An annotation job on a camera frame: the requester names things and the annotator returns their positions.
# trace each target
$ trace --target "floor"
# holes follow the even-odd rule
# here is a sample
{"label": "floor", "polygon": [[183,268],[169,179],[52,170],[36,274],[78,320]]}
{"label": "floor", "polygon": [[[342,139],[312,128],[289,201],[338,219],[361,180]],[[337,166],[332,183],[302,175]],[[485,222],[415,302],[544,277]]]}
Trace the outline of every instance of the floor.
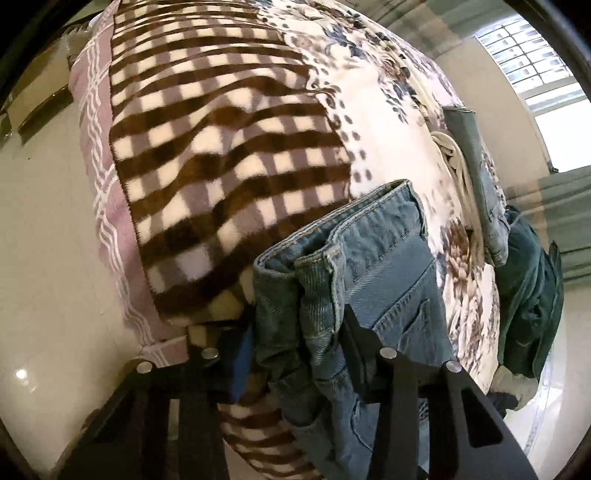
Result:
{"label": "floor", "polygon": [[542,371],[538,392],[524,408],[508,411],[505,418],[540,480],[554,478],[548,475],[544,462],[561,413],[566,378],[566,335],[566,323],[562,323]]}
{"label": "floor", "polygon": [[[74,105],[0,150],[0,417],[50,472],[138,353],[99,261]],[[229,453],[233,478],[261,479]]]}

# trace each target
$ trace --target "curtain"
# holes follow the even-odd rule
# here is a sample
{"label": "curtain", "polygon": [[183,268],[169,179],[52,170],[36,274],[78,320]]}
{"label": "curtain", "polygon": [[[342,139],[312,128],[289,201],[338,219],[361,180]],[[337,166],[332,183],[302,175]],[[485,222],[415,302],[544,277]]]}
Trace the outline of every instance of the curtain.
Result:
{"label": "curtain", "polygon": [[552,174],[506,189],[535,228],[545,248],[558,244],[564,281],[591,281],[591,166]]}
{"label": "curtain", "polygon": [[502,0],[342,0],[428,57],[458,46],[481,28],[515,15]]}

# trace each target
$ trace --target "wall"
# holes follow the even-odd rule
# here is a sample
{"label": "wall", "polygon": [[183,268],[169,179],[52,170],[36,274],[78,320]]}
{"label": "wall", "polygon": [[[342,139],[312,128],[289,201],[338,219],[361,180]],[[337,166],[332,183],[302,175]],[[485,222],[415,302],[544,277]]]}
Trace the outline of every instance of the wall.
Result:
{"label": "wall", "polygon": [[548,175],[537,127],[513,87],[476,38],[436,58],[464,103],[474,109],[503,188]]}

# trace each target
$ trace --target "green jacket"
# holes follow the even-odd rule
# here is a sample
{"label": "green jacket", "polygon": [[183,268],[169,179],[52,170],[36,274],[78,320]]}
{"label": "green jacket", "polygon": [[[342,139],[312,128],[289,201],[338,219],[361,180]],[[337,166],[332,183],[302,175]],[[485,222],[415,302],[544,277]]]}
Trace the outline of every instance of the green jacket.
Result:
{"label": "green jacket", "polygon": [[564,286],[560,252],[546,253],[525,216],[507,207],[509,257],[495,269],[501,301],[499,363],[514,374],[540,379],[560,323]]}

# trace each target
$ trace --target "blue jeans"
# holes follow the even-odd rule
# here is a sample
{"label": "blue jeans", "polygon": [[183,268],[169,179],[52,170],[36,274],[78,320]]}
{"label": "blue jeans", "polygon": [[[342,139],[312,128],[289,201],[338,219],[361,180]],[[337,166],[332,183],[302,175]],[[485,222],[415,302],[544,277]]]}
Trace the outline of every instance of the blue jeans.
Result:
{"label": "blue jeans", "polygon": [[[418,197],[408,181],[382,186],[292,234],[254,267],[256,359],[270,370],[285,420],[328,480],[365,479],[379,405],[353,390],[337,337],[345,304],[411,360],[452,358]],[[421,463],[427,423],[422,404]]]}
{"label": "blue jeans", "polygon": [[464,107],[444,106],[443,114],[447,129],[466,159],[482,225],[486,260],[495,267],[500,267],[505,265],[509,255],[509,224],[496,192],[495,181],[486,169],[476,113]]}

